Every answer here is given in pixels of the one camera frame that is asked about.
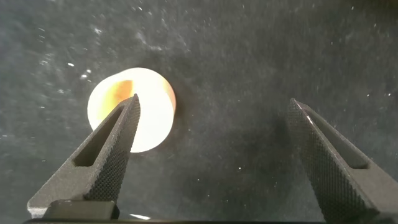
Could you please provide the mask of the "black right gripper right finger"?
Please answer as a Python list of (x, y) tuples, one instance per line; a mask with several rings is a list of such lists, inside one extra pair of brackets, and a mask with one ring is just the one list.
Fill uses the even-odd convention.
[(292, 98), (287, 116), (326, 222), (397, 222), (397, 181), (308, 105)]

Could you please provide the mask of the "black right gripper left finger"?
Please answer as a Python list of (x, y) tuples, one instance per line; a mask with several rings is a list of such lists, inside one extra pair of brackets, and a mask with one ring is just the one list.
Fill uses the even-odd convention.
[(119, 103), (28, 201), (32, 218), (117, 218), (116, 206), (141, 115)]

